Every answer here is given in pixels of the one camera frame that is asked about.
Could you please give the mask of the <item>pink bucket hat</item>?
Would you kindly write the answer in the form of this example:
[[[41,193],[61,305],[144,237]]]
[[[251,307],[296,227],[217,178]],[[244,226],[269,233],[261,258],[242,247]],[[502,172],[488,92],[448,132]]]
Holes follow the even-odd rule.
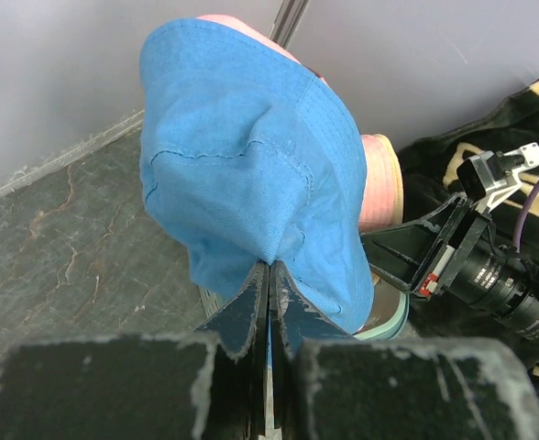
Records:
[[[204,15],[198,16],[198,19],[232,28],[300,64],[289,51],[234,16]],[[365,233],[402,222],[404,193],[401,167],[390,140],[382,134],[374,134],[362,135],[361,141],[367,164],[367,178],[358,229]]]

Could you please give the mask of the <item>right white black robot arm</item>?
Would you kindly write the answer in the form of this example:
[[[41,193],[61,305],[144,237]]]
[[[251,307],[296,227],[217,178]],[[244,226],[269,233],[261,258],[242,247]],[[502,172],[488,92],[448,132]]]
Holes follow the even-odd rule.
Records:
[[[414,300],[452,295],[539,346],[539,268],[498,247],[490,215],[466,197],[360,240],[372,271]]]

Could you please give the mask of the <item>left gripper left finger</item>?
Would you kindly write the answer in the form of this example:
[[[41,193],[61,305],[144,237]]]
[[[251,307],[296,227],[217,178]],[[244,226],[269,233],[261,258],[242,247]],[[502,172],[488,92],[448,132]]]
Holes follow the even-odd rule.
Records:
[[[205,435],[265,434],[270,267],[254,264],[238,294],[200,328],[219,337]]]

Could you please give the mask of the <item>blue bucket hat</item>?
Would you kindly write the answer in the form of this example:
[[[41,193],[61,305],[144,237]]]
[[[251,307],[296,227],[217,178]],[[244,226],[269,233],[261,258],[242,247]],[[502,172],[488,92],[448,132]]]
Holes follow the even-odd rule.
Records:
[[[192,281],[234,298],[258,261],[349,333],[373,303],[358,220],[357,125],[317,75],[224,24],[177,19],[139,59],[148,214],[188,251]]]

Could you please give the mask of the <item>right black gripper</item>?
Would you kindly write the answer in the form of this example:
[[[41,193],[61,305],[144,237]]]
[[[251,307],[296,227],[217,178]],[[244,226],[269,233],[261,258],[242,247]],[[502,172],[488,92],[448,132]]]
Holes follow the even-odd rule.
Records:
[[[401,225],[359,235],[372,272],[418,298],[449,290],[493,222],[460,194],[432,212]]]

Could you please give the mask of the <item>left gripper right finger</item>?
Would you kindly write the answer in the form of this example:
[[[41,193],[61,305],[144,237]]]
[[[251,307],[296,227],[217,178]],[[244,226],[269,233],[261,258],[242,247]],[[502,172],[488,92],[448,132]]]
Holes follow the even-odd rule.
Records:
[[[296,286],[286,264],[269,268],[269,330],[275,424],[283,435],[343,435],[343,380],[335,363],[357,352],[355,339]]]

